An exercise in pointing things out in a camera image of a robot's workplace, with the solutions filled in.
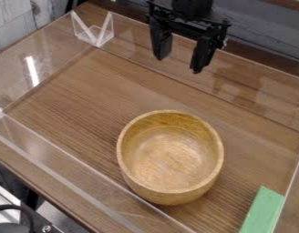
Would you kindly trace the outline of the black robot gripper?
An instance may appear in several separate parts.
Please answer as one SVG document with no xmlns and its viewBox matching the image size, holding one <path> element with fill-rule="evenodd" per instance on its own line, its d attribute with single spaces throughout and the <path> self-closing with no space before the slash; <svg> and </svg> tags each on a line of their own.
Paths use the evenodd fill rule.
<svg viewBox="0 0 299 233">
<path fill-rule="evenodd" d="M 202 72 L 210 64 L 217 43 L 226 45 L 230 20 L 213 9 L 214 0 L 149 0 L 154 55 L 165 59 L 172 52 L 173 33 L 198 40 L 190 68 Z"/>
</svg>

